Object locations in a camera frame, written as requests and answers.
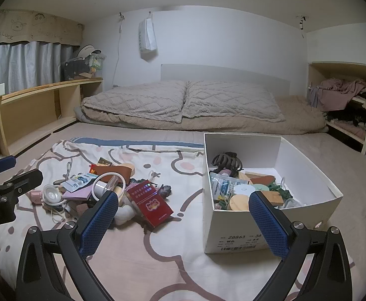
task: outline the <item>gray curtain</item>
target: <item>gray curtain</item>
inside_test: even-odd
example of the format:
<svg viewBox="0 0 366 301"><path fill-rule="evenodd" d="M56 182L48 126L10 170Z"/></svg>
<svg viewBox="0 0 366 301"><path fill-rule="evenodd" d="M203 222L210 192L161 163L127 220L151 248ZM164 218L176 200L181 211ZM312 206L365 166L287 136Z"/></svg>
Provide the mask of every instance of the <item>gray curtain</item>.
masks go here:
<svg viewBox="0 0 366 301"><path fill-rule="evenodd" d="M0 84L6 94L60 81L60 64L72 58L73 47L59 43L0 44Z"/></svg>

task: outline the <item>white wall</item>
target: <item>white wall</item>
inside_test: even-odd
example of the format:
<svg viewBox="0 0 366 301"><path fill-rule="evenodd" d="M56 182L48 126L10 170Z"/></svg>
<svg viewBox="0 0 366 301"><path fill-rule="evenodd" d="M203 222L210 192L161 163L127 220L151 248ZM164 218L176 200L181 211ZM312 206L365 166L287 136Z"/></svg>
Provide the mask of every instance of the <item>white wall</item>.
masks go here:
<svg viewBox="0 0 366 301"><path fill-rule="evenodd" d="M138 50L138 24L149 10L158 56L147 62ZM116 85L158 81L162 63L203 64L286 79L291 82L291 94L305 94L307 43L294 27L248 12L204 6L136 10L124 16ZM117 15L87 24L83 36L83 44L92 44L107 55L103 77L105 90L110 89L117 59Z"/></svg>
<svg viewBox="0 0 366 301"><path fill-rule="evenodd" d="M307 33L309 62L366 64L366 23L341 25Z"/></svg>

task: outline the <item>purple notebook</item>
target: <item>purple notebook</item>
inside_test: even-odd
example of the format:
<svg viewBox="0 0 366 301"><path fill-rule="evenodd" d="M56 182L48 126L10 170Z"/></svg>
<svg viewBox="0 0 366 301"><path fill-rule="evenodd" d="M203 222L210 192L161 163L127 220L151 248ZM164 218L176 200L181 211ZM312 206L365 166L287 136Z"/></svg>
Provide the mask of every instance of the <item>purple notebook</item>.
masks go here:
<svg viewBox="0 0 366 301"><path fill-rule="evenodd" d="M91 196L91 189L92 185L89 185L74 192L66 191L63 193L63 199L88 200L89 196Z"/></svg>

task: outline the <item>red box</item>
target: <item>red box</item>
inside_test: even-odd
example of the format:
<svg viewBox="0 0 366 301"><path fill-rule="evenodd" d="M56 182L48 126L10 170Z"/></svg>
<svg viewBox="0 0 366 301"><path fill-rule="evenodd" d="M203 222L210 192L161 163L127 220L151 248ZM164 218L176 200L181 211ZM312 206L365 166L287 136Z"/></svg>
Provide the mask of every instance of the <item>red box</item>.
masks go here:
<svg viewBox="0 0 366 301"><path fill-rule="evenodd" d="M134 201L145 218L154 226L158 226L173 214L173 210L158 195L154 186L145 180L128 190L131 201Z"/></svg>

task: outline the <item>open box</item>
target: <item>open box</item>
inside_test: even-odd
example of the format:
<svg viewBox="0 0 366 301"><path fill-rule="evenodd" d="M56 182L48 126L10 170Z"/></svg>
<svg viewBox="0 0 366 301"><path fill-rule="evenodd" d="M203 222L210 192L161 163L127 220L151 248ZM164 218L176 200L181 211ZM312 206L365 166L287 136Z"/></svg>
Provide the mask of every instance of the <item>open box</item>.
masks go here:
<svg viewBox="0 0 366 301"><path fill-rule="evenodd" d="M283 209L290 221L317 229L328 221L343 194L303 153L280 136L261 134L205 133L203 176L203 235L205 253L244 252L268 247L248 211L215 209L209 171L215 155L237 153L248 172L274 175L302 207Z"/></svg>

